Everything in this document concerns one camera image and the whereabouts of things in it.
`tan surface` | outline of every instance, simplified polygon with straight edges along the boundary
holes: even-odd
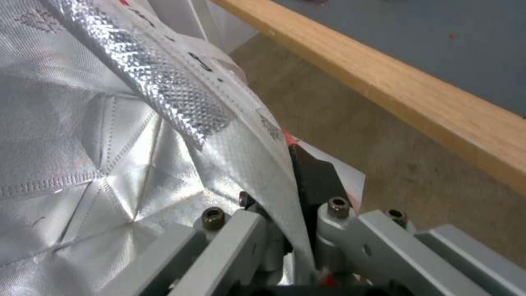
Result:
[[[214,0],[275,41],[526,193],[526,121],[270,0]]]
[[[526,268],[523,196],[262,35],[232,57],[283,127],[366,174],[362,211],[453,223]]]

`wooden rail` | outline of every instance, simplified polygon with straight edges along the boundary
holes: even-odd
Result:
[[[270,0],[213,0],[522,194],[526,120]]]

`black plastic part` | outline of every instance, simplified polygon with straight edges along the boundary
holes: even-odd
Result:
[[[409,291],[394,290],[390,286],[356,284],[348,287],[323,286],[236,286],[229,296],[412,296]]]
[[[298,184],[301,210],[314,250],[318,208],[333,196],[348,199],[347,194],[331,163],[313,157],[296,144],[289,145],[289,152]]]

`metallic foil sheet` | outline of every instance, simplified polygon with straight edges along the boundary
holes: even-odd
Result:
[[[70,15],[85,47],[38,1],[0,3],[0,294],[97,294],[171,224],[191,226],[209,206],[233,213],[241,190],[293,244],[304,281],[312,254],[271,114],[256,112],[265,107],[219,63],[207,62],[223,92],[130,15],[94,7],[84,15],[99,22],[91,35],[85,10]],[[118,31],[104,46],[144,51],[112,47],[124,55],[112,57],[92,43],[100,22]]]
[[[202,146],[234,117],[180,61],[140,26],[125,18],[117,2],[45,1],[82,43],[174,128]]]

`red marking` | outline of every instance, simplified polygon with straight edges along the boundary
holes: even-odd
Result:
[[[360,211],[360,206],[361,204],[355,199],[354,196],[350,195],[349,192],[347,192],[347,197],[349,197],[349,199],[351,200],[351,204],[352,204],[352,209],[355,211],[356,214],[358,214],[358,212]]]
[[[298,139],[291,135],[287,130],[281,128],[281,132],[285,136],[285,141],[287,142],[287,145],[298,144]]]
[[[338,286],[338,283],[336,282],[336,279],[331,274],[328,275],[326,278],[324,278],[321,281],[321,284],[328,287],[328,288],[336,288]]]

